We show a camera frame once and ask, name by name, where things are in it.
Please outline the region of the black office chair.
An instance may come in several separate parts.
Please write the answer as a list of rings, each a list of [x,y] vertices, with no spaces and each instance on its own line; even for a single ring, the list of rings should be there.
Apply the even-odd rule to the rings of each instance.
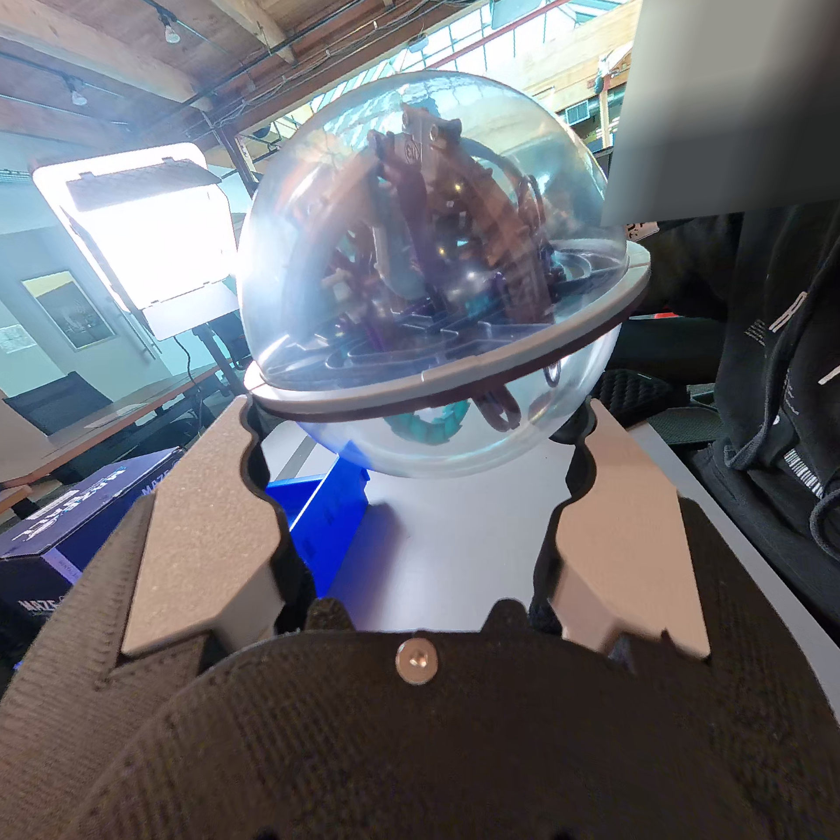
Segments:
[[[76,371],[3,402],[47,436],[112,404]]]

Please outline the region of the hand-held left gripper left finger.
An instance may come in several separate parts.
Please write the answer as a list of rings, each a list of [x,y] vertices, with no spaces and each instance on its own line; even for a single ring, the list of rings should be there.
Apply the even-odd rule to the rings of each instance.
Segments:
[[[285,515],[249,474],[261,455],[237,396],[154,492],[122,654],[141,658],[210,633],[228,654],[266,641],[290,601]]]

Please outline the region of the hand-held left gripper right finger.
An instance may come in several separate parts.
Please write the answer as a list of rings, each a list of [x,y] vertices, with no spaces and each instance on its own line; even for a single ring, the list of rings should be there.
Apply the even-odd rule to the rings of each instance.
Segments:
[[[707,659],[711,646],[677,488],[597,400],[574,443],[581,488],[549,526],[557,560],[542,597],[565,641],[609,655],[621,637],[667,639]]]

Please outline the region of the framed wall picture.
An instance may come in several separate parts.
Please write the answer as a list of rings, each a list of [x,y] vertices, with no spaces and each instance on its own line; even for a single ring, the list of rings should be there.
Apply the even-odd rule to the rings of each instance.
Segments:
[[[20,281],[75,352],[117,337],[94,301],[68,270]]]

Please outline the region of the clear plastic maze ball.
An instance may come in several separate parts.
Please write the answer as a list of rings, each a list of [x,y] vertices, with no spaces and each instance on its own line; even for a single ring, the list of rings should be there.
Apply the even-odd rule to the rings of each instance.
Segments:
[[[497,80],[342,95],[283,143],[241,229],[245,388],[390,476],[521,456],[591,393],[648,286],[605,197],[579,137]]]

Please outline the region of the wooden desk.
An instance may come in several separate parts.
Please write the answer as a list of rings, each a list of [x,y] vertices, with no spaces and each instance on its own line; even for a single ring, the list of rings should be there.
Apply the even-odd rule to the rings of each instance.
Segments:
[[[179,431],[175,424],[184,415],[194,421],[199,417],[209,421],[212,415],[204,402],[215,393],[227,395],[224,386],[215,365],[145,385],[48,436],[56,452],[50,462],[33,474],[37,479],[24,486],[49,476],[76,480],[89,475],[145,445],[155,435]]]

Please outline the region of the beige board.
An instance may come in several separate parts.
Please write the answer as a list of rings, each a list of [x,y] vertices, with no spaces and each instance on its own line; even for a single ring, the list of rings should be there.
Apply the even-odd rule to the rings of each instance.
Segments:
[[[20,487],[37,478],[56,447],[49,437],[1,400],[1,488]]]

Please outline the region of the black light stand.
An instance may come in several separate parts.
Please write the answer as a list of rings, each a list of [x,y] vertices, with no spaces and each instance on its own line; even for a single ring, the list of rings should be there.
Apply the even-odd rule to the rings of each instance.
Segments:
[[[239,314],[231,312],[199,324],[192,329],[192,335],[211,354],[223,376],[226,392],[233,396],[245,395],[247,390],[238,372],[245,371],[250,355]]]

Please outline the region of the white light panel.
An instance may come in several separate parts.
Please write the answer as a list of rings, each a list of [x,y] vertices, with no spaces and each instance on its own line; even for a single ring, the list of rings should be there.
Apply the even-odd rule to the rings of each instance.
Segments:
[[[228,198],[194,143],[42,165],[32,176],[111,296],[155,340],[238,309]]]

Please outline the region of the dark blue cardboard box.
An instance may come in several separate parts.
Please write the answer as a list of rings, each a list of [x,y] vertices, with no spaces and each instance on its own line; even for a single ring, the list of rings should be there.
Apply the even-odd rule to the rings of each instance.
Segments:
[[[107,465],[1,537],[1,656],[25,655],[138,498],[184,455],[168,448]]]

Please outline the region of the blue plastic bin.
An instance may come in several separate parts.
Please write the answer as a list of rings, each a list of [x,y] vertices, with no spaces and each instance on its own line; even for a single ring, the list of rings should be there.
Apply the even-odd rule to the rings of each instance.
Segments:
[[[307,565],[316,596],[329,594],[368,508],[366,469],[337,457],[317,476],[270,482],[266,494],[285,512],[290,535]]]

